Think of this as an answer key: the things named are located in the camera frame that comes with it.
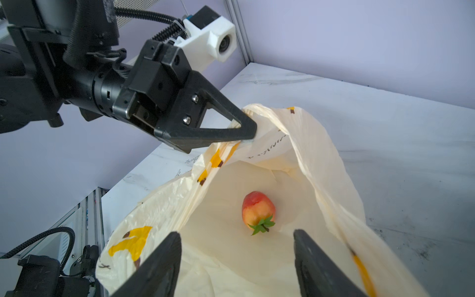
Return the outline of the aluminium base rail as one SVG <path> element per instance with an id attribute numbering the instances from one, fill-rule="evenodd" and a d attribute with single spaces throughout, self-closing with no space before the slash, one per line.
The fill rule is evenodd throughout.
<path id="1" fill-rule="evenodd" d="M 97 246 L 99 252 L 105 246 L 101 198 L 107 192 L 106 189 L 96 188 L 52 226 L 53 228 L 66 226 L 75 232 L 74 247 L 64 267 L 66 275 L 78 273 L 80 266 L 86 264 L 88 257 L 84 252 L 86 246 Z M 55 233 L 23 250 L 19 256 L 25 258 L 32 254 L 62 261 L 68 244 L 68 234 Z"/>

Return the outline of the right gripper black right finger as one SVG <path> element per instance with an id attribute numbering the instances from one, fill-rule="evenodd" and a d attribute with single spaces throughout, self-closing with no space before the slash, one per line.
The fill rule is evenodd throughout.
<path id="1" fill-rule="evenodd" d="M 303 297 L 364 297 L 363 293 L 304 231 L 295 230 L 295 268 Z"/>

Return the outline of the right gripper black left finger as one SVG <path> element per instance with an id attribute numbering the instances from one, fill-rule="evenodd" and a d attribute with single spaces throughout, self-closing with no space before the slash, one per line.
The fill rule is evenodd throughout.
<path id="1" fill-rule="evenodd" d="M 172 297 L 178 283 L 182 244 L 178 232 L 171 232 L 138 271 L 113 293 L 114 297 Z"/>

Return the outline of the cream banana print plastic bag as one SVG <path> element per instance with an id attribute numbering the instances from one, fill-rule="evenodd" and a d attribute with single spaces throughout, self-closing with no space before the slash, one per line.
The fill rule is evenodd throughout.
<path id="1" fill-rule="evenodd" d="M 366 224 L 362 200 L 325 128 L 302 108 L 245 108 L 251 141 L 212 144 L 143 198 L 112 232 L 96 267 L 115 293 L 166 236 L 183 253 L 180 297 L 295 297 L 295 230 L 304 230 L 371 297 L 425 289 Z"/>

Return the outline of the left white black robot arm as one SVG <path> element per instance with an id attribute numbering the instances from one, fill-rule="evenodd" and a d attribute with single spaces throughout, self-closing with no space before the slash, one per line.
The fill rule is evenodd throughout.
<path id="1" fill-rule="evenodd" d="M 235 25 L 205 6 L 175 18 L 112 1 L 2 1 L 1 132 L 59 109 L 128 123 L 189 153 L 254 138 L 257 125 L 203 75 L 236 49 Z"/>

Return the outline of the red yellow fake apple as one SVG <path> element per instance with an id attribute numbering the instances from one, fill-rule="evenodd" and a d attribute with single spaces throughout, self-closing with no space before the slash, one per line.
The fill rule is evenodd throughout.
<path id="1" fill-rule="evenodd" d="M 242 221 L 252 229 L 252 236 L 268 233 L 275 226 L 276 208 L 264 193 L 253 191 L 242 202 Z"/>

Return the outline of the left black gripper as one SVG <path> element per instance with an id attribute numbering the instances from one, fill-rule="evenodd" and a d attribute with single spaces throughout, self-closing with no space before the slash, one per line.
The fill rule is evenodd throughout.
<path id="1" fill-rule="evenodd" d="M 99 51 L 66 68 L 66 101 L 86 121 L 122 121 L 184 153 L 255 137 L 257 123 L 191 71 L 182 48 L 147 40 L 134 65 L 126 56 L 124 48 Z"/>

